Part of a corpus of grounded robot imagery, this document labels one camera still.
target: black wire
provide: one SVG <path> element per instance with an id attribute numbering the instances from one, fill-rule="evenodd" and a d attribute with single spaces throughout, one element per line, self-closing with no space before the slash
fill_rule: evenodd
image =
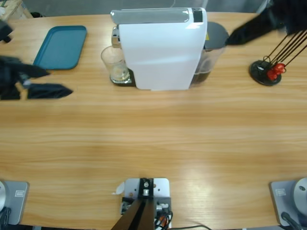
<path id="1" fill-rule="evenodd" d="M 206 225 L 195 225 L 195 226 L 190 226 L 190 227 L 171 228 L 169 230 L 182 230 L 182 229 L 194 229 L 194 228 L 205 228 L 207 230 L 212 230 L 211 228 L 207 227 Z"/>

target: coffee machine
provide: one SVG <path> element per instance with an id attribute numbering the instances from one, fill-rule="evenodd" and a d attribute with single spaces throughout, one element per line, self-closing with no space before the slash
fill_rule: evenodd
<path id="1" fill-rule="evenodd" d="M 112 46 L 123 51 L 130 79 L 143 90 L 186 90 L 204 49 L 204 8 L 114 10 Z"/>

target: black stand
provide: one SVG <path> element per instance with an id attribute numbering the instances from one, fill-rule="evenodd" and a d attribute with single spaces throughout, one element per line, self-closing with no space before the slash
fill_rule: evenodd
<path id="1" fill-rule="evenodd" d="M 267 77 L 267 72 L 271 68 L 271 64 L 267 61 L 255 61 L 249 66 L 249 74 L 256 82 L 266 86 L 273 86 L 282 80 L 282 75 L 279 74 L 276 80 L 271 80 Z"/>
<path id="2" fill-rule="evenodd" d="M 140 179 L 138 198 L 112 230 L 154 230 L 154 180 Z"/>

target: teal tray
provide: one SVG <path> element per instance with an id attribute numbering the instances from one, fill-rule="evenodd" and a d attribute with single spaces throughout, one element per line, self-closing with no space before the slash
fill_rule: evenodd
<path id="1" fill-rule="evenodd" d="M 33 64 L 44 69 L 74 68 L 79 62 L 86 33 L 82 25 L 51 28 Z"/>

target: wooden table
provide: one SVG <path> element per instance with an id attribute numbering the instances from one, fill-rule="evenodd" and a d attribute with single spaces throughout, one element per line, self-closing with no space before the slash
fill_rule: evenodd
<path id="1" fill-rule="evenodd" d="M 229 31 L 253 14 L 209 13 Z M 108 15 L 11 22 L 1 55 L 33 62 L 50 28 L 84 25 L 79 64 L 38 82 L 74 90 L 60 100 L 0 102 L 0 177 L 28 181 L 23 224 L 108 230 L 119 218 L 116 187 L 166 177 L 173 226 L 213 229 L 276 225 L 269 182 L 307 176 L 306 52 L 282 82 L 265 87 L 248 66 L 283 35 L 229 47 L 206 82 L 188 91 L 113 85 L 101 59 Z"/>

